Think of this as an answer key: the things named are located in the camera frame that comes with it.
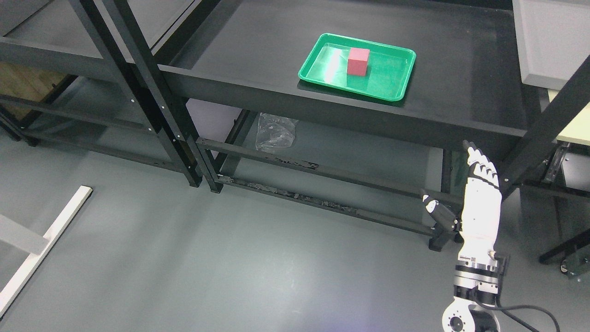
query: white plank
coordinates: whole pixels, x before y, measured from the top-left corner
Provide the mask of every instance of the white plank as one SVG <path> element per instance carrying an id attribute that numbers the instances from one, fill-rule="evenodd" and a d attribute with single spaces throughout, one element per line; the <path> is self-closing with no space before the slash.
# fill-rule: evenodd
<path id="1" fill-rule="evenodd" d="M 4 315 L 10 304 L 22 290 L 22 287 L 24 287 L 35 270 L 37 270 L 39 264 L 41 264 L 49 250 L 51 250 L 63 231 L 72 219 L 74 219 L 74 216 L 91 193 L 92 188 L 83 185 L 80 186 L 43 236 L 49 240 L 45 249 L 43 249 L 40 255 L 30 254 L 22 263 L 21 267 L 18 268 L 17 272 L 14 273 L 10 281 L 8 281 L 2 292 L 0 292 L 0 317 Z"/>

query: red cube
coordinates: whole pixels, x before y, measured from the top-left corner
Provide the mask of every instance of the red cube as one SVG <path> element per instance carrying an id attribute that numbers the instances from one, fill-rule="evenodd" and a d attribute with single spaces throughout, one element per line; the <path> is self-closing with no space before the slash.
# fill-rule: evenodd
<path id="1" fill-rule="evenodd" d="M 367 64 L 369 63 L 369 50 L 367 48 L 350 49 L 348 55 L 348 75 L 365 76 L 367 74 Z"/>

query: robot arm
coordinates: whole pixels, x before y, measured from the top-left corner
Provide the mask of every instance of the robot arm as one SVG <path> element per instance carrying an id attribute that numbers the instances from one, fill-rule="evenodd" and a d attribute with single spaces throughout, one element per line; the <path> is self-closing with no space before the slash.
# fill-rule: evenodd
<path id="1" fill-rule="evenodd" d="M 500 221 L 502 195 L 494 164 L 473 144 L 463 142 L 470 167 L 461 219 L 424 194 L 426 210 L 448 231 L 464 239 L 455 266 L 454 301 L 444 311 L 445 332 L 499 332 L 495 315 L 484 311 L 474 297 L 494 305 L 499 295 L 500 269 L 494 243 Z"/>

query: black shelving unit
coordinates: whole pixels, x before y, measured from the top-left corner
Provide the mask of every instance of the black shelving unit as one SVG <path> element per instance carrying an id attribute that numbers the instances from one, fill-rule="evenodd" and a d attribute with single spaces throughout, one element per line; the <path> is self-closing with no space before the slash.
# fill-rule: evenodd
<path id="1" fill-rule="evenodd" d="M 526 195 L 525 200 L 530 199 L 528 195 L 531 193 L 548 197 L 547 205 L 555 213 L 559 242 L 550 249 L 543 248 L 545 252 L 539 256 L 539 262 L 548 264 L 557 258 L 562 273 L 570 279 L 578 278 L 590 271 L 590 223 L 586 212 L 590 201 L 590 181 L 587 177 L 590 148 L 560 142 L 547 164 L 542 180 L 524 182 L 521 196 Z"/>
<path id="2" fill-rule="evenodd" d="M 194 157 L 214 192 L 228 184 L 411 230 L 430 236 L 434 250 L 450 238 L 437 224 L 237 177 L 240 159 L 248 159 L 418 202 L 421 197 L 419 184 L 363 174 L 345 164 L 253 150 L 242 142 L 255 115 L 272 113 L 439 148 L 441 184 L 427 191 L 459 210 L 462 197 L 451 194 L 457 184 L 451 166 L 460 161 L 462 140 L 475 142 L 493 159 L 507 197 L 555 149 L 557 133 L 590 99 L 590 60 L 551 104 L 546 91 L 521 83 L 510 1 L 203 0 L 191 3 L 177 19 L 164 20 L 172 23 L 160 39 L 146 35 L 142 26 L 143 13 L 157 11 L 158 5 L 145 4 L 138 11 L 120 0 L 103 0 L 104 8 L 93 1 L 70 2 L 98 51 L 2 38 L 0 60 L 67 68 L 94 79 L 115 78 L 138 93 L 149 91 L 149 112 L 157 106 L 168 138 Z M 404 99 L 389 103 L 300 81 L 299 67 L 325 32 L 413 49 L 417 59 Z M 114 61 L 105 64 L 100 57 Z M 225 142 L 199 137 L 185 106 L 189 98 L 244 109 Z M 212 151 L 221 153 L 213 158 Z"/>
<path id="3" fill-rule="evenodd" d="M 157 49 L 169 30 L 198 2 L 144 2 L 158 11 L 134 7 L 143 38 Z M 202 174 L 186 144 L 172 135 L 153 97 L 128 63 L 129 53 L 112 22 L 92 15 L 85 4 L 55 0 L 0 38 L 0 60 L 71 74 L 50 99 L 34 102 L 1 95 L 0 103 L 35 110 L 18 122 L 3 117 L 14 138 L 30 145 L 40 140 L 74 145 L 181 172 L 198 186 Z"/>

